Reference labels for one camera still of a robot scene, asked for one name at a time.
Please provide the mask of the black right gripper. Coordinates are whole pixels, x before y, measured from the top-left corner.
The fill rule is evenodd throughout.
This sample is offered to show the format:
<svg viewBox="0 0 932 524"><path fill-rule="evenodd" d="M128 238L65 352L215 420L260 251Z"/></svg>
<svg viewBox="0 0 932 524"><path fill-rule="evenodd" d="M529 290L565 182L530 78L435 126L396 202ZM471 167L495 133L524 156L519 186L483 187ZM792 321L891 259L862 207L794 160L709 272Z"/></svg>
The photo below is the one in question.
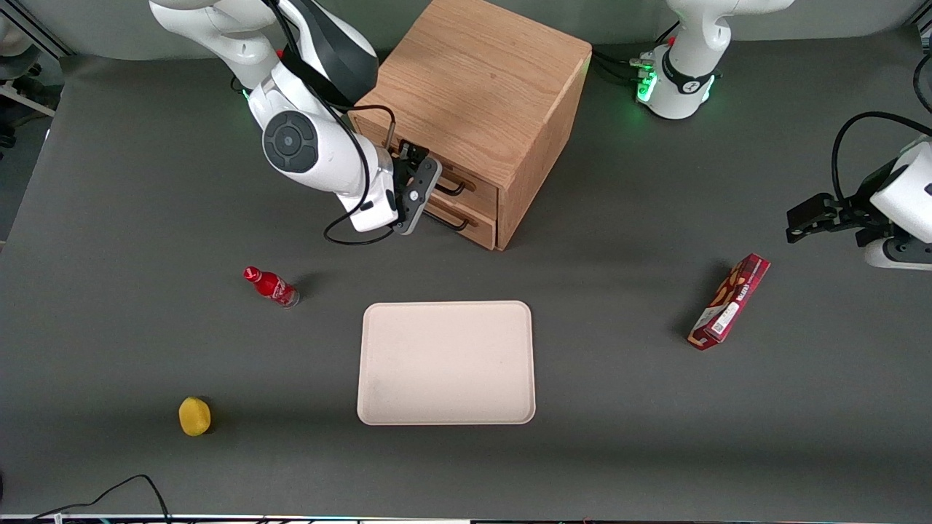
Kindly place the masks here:
<svg viewBox="0 0 932 524"><path fill-rule="evenodd" d="M398 218L394 222L393 230L396 234L406 234L408 230L409 198L407 196L408 183L410 182L410 172L416 172L422 163L428 159L430 150L421 145L409 142L409 140L400 140L397 148L397 156L392 158L393 168L393 186L394 202Z"/></svg>

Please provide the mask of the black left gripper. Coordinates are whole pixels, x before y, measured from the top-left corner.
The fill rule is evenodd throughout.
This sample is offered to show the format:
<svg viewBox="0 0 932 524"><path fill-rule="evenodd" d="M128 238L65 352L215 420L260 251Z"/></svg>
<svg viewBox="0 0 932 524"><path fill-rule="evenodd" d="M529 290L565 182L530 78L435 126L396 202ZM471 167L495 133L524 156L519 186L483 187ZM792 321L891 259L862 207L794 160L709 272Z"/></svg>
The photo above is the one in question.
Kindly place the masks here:
<svg viewBox="0 0 932 524"><path fill-rule="evenodd" d="M856 232L858 247L894 236L894 226L909 218L908 169L911 162L892 160L866 177L848 198L848 211L828 193L819 193L786 212L786 241L796 243L813 234L862 228Z"/></svg>

